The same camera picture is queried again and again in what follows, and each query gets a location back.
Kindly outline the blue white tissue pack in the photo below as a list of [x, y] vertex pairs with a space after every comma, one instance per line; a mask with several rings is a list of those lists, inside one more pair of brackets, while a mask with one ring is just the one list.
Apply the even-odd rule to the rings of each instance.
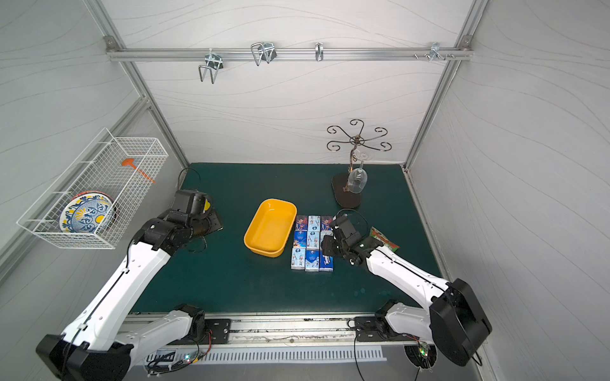
[[318, 272], [319, 268], [320, 268], [319, 250], [306, 251], [304, 270], [307, 272]]

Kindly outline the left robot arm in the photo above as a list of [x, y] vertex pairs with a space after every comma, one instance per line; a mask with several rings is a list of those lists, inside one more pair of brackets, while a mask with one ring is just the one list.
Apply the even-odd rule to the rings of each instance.
[[215, 211], [166, 211], [135, 233], [125, 259], [84, 311], [36, 353], [59, 380], [121, 380], [135, 364], [178, 340], [211, 344], [202, 309], [183, 304], [131, 333], [119, 330], [154, 276], [189, 241], [222, 228]]

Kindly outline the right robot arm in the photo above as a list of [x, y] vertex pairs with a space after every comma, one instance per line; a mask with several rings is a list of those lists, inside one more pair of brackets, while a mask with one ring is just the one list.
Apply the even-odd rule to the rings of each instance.
[[433, 276], [399, 257], [374, 237], [349, 245], [326, 236], [322, 254], [342, 258], [352, 266], [388, 281], [422, 308], [412, 312], [403, 303], [386, 304], [376, 314], [380, 331], [388, 336], [409, 336], [433, 344], [458, 366], [478, 358], [478, 350], [492, 333], [492, 325], [472, 287], [462, 279]]

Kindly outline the blue Tempo tissue pack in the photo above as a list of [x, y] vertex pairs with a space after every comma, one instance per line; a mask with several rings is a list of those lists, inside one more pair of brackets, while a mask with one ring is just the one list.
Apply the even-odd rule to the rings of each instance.
[[319, 271], [333, 272], [334, 271], [334, 258], [321, 254], [319, 256]]

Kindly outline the yellow plastic storage box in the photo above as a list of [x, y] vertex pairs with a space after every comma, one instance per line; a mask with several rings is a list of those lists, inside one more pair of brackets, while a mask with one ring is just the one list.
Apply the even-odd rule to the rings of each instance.
[[279, 257], [284, 252], [296, 215], [293, 203], [276, 198], [263, 201], [246, 230], [246, 248], [263, 257]]

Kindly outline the purple anime tissue pack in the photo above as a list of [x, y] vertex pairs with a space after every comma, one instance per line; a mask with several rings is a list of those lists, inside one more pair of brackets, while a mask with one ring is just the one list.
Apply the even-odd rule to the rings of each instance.
[[295, 218], [295, 231], [308, 231], [308, 216], [297, 215]]

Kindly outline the blue orange tissue pack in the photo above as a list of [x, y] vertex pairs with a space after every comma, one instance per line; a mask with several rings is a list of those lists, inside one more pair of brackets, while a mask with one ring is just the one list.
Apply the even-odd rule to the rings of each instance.
[[307, 247], [308, 232], [307, 231], [295, 231], [293, 247], [294, 248], [306, 248]]

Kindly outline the light blue anime tissue pack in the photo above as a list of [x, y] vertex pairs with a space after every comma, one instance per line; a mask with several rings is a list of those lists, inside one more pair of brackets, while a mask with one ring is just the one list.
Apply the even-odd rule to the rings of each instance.
[[305, 269], [305, 259], [306, 259], [306, 249], [305, 248], [293, 248], [292, 256], [291, 256], [291, 269], [292, 270], [304, 270]]

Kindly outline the dark purple tissue pack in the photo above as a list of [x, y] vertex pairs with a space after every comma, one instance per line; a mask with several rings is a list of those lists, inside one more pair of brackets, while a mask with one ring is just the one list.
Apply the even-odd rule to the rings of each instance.
[[327, 215], [327, 216], [321, 216], [320, 217], [320, 230], [322, 232], [327, 232], [327, 231], [331, 231], [332, 227], [331, 224], [334, 221], [334, 217]]

